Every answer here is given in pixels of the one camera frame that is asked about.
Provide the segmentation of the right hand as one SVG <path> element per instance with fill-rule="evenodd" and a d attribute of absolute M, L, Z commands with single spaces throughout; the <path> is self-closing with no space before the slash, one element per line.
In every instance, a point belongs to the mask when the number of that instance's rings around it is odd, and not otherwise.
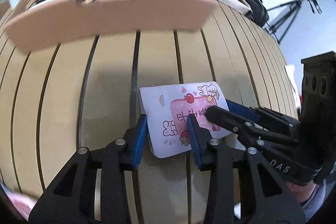
<path fill-rule="evenodd" d="M 303 203 L 306 202 L 313 194 L 317 184 L 311 181 L 309 184 L 305 186 L 299 186 L 297 184 L 287 181 L 286 186 L 295 195 L 296 200 L 299 203 Z"/>

